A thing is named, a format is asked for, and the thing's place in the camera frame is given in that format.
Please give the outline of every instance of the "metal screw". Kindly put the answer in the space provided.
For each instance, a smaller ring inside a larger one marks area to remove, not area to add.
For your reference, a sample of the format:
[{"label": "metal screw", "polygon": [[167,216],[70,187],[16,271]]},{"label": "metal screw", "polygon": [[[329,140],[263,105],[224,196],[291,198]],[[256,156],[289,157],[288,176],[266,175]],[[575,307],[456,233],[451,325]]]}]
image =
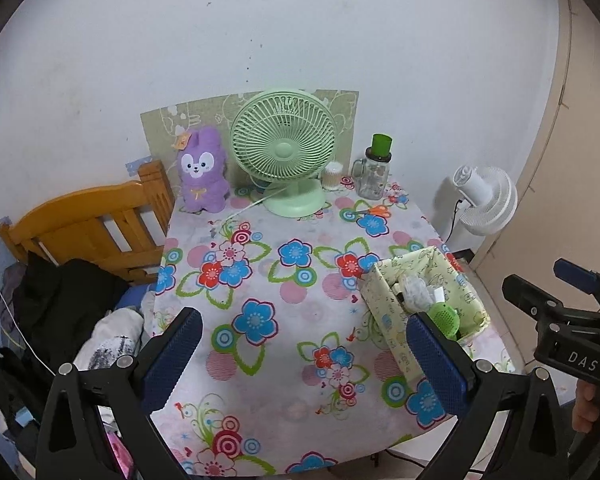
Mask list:
[{"label": "metal screw", "polygon": [[536,368],[536,377],[542,381],[545,381],[549,378],[549,372],[547,372],[544,368]]},{"label": "metal screw", "polygon": [[74,369],[74,366],[71,363],[61,364],[58,368],[58,373],[60,375],[67,375],[71,370]]},{"label": "metal screw", "polygon": [[129,368],[133,364],[133,362],[133,357],[131,357],[130,355],[123,355],[118,358],[118,360],[116,361],[116,365],[118,366],[118,368]]},{"label": "metal screw", "polygon": [[493,365],[490,362],[488,362],[486,359],[478,359],[475,362],[475,367],[484,373],[491,372],[491,370],[493,370]]}]

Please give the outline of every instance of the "green fan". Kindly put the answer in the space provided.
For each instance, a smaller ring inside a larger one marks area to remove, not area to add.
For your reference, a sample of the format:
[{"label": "green fan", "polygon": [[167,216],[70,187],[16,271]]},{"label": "green fan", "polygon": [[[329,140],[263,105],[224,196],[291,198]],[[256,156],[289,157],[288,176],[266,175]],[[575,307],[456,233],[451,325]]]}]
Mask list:
[{"label": "green fan", "polygon": [[252,179],[270,182],[264,205],[276,215],[300,218],[324,206],[315,175],[333,158],[336,134],[329,109],[299,90],[251,98],[231,126],[230,145]]}]

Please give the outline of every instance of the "beige door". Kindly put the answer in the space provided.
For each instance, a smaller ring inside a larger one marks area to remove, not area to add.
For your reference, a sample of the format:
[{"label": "beige door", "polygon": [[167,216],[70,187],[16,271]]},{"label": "beige door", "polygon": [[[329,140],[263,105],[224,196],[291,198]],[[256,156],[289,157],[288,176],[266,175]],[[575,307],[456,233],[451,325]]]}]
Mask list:
[{"label": "beige door", "polygon": [[600,24],[582,0],[571,0],[566,82],[544,155],[513,220],[476,269],[525,363],[533,360],[535,323],[504,300],[504,277],[518,274],[566,306],[598,309],[553,275],[558,258],[600,272]]}]

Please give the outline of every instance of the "human hand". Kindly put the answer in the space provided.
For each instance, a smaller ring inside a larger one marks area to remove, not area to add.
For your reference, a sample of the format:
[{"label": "human hand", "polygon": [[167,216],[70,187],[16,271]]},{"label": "human hand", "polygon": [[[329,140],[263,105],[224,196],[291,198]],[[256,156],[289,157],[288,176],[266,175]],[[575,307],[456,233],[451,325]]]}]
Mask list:
[{"label": "human hand", "polygon": [[571,413],[571,426],[575,431],[589,433],[593,423],[600,416],[600,409],[593,403],[596,396],[595,384],[578,379],[576,384],[576,403]]}]

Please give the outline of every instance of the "floral tablecloth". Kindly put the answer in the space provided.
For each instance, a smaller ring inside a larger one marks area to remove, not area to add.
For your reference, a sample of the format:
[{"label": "floral tablecloth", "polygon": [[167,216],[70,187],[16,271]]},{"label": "floral tablecloth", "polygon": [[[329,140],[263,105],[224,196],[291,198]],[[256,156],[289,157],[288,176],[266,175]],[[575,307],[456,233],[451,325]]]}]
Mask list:
[{"label": "floral tablecloth", "polygon": [[[428,381],[411,391],[356,288],[374,262],[435,245],[453,256],[397,183],[381,202],[352,181],[315,214],[275,216],[253,188],[218,214],[171,218],[154,333],[184,306],[203,337],[155,426],[183,468],[209,476],[300,472],[366,456],[446,416]],[[354,215],[354,210],[369,210]],[[488,327],[466,349],[511,370]]]}]

